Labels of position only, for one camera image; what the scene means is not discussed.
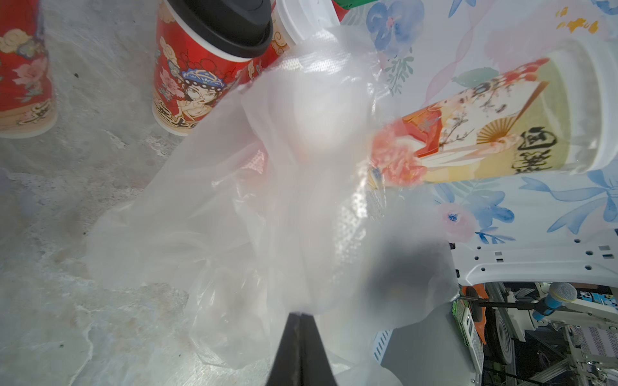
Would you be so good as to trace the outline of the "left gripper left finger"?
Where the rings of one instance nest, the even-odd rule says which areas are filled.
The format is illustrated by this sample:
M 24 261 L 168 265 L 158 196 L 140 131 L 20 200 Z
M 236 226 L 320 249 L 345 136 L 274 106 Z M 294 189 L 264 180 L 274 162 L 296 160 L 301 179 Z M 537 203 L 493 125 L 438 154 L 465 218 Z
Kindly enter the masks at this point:
M 301 385 L 301 322 L 300 314 L 288 315 L 266 386 Z

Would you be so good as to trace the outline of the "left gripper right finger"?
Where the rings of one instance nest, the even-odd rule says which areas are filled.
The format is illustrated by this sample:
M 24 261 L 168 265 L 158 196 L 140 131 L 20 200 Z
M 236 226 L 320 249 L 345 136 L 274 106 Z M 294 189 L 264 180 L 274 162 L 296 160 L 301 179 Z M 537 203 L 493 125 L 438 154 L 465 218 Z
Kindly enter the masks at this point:
M 301 384 L 337 386 L 315 319 L 301 315 Z

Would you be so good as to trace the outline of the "clear plastic carrier bag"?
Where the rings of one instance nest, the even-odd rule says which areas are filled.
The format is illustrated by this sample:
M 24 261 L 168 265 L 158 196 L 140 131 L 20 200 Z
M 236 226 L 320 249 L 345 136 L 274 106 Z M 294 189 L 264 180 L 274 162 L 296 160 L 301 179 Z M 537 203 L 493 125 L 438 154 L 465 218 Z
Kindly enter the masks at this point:
M 288 315 L 306 314 L 337 385 L 396 385 L 376 335 L 459 289 L 431 195 L 370 181 L 373 141 L 398 120 L 369 37 L 318 32 L 229 93 L 134 201 L 106 212 L 85 265 L 110 289 L 186 292 L 183 325 L 205 363 L 272 366 Z

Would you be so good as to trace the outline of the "red cup black lid right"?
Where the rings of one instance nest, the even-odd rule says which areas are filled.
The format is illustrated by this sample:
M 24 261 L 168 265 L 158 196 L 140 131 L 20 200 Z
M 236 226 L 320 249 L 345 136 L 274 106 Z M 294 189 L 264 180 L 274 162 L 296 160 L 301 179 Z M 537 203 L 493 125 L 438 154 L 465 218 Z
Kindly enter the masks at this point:
M 152 112 L 164 130 L 187 136 L 266 53 L 269 1 L 159 3 Z

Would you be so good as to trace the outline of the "red cup black lid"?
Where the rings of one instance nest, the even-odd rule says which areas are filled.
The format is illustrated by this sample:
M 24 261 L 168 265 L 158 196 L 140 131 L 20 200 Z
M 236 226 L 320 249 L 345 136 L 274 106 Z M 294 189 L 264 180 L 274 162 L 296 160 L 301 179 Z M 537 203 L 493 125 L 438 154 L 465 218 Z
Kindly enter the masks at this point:
M 159 3 L 152 112 L 164 130 L 187 136 L 266 53 L 269 1 Z
M 1 1 L 1 137 L 32 138 L 58 111 L 40 1 Z

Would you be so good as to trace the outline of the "red cup white lid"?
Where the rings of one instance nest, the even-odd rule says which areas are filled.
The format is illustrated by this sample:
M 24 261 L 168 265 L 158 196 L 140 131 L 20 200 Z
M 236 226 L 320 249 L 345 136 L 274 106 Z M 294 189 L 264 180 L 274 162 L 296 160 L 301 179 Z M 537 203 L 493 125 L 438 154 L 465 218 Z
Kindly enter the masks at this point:
M 278 0 L 271 13 L 273 35 L 267 51 L 253 59 L 240 84 L 255 80 L 284 53 L 324 29 L 340 25 L 335 3 L 324 0 Z

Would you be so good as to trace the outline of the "green wrapped straws bundle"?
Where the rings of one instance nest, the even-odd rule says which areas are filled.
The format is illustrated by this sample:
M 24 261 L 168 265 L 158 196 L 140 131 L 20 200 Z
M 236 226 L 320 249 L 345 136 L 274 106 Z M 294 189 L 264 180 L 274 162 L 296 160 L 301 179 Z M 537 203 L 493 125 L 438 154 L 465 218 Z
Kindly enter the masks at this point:
M 363 6 L 367 3 L 373 3 L 375 1 L 376 0 L 335 0 L 335 3 L 345 10 L 352 10 L 352 8 Z

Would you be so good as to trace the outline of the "red cup black lid left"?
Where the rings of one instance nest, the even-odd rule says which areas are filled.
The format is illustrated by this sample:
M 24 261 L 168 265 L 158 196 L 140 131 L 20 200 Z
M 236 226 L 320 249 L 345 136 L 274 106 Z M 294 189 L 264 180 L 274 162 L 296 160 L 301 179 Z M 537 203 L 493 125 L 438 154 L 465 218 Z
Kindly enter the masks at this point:
M 1 1 L 1 137 L 32 138 L 58 111 L 40 1 Z

